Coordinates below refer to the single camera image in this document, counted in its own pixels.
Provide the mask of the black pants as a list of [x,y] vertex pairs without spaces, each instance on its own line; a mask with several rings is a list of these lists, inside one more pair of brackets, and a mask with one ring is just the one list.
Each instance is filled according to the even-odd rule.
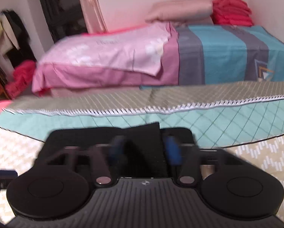
[[159,123],[116,128],[55,130],[39,151],[34,166],[69,165],[86,176],[97,158],[105,159],[112,178],[178,178],[194,176],[200,149],[186,128],[160,128]]

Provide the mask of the chevron teal quilt bedspread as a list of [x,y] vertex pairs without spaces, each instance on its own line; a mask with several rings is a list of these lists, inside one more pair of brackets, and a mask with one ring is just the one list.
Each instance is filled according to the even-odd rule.
[[[0,113],[0,169],[29,170],[54,130],[155,122],[189,129],[202,148],[227,148],[284,187],[284,82],[24,96]],[[278,216],[284,221],[284,200]]]

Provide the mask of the teal grey striped pillow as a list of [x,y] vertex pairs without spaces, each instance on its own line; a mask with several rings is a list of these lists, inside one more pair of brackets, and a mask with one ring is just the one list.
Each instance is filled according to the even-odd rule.
[[178,27],[181,86],[284,81],[284,43],[261,26]]

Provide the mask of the red cloth pile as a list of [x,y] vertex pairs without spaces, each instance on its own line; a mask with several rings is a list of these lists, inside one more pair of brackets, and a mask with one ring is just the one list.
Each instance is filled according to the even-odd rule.
[[18,97],[32,83],[36,70],[36,62],[25,60],[13,71],[13,79],[5,86],[5,90],[11,99]]

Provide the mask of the pink floral pillow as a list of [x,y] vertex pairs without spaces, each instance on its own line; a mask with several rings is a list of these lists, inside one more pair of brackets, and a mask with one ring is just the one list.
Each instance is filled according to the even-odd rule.
[[179,69],[177,32],[168,23],[154,23],[58,41],[38,61],[32,91],[176,86]]

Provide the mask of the pink satin curtain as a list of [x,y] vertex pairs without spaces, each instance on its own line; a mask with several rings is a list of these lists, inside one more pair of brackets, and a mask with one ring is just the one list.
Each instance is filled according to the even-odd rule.
[[98,0],[80,0],[88,33],[106,33],[107,27]]

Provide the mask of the hanging clothes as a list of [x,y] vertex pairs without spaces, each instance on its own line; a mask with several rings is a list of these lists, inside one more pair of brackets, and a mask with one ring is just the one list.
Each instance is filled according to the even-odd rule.
[[14,65],[25,60],[34,60],[30,47],[30,36],[13,10],[0,11],[0,54]]

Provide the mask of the peach bolster pillow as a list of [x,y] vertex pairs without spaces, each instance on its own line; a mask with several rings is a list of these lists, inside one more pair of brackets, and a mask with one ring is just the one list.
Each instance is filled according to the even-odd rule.
[[175,25],[212,25],[211,0],[177,0],[155,3],[145,22],[171,22]]

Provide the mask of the red folded blanket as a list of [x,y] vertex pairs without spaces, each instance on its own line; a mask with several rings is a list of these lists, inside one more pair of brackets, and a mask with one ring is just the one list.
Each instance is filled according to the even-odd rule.
[[254,25],[252,10],[243,0],[213,0],[212,21],[216,25],[246,26]]

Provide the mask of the dark window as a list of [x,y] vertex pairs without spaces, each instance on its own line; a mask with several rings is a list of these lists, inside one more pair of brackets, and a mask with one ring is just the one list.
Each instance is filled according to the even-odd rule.
[[87,33],[80,0],[40,0],[54,42]]

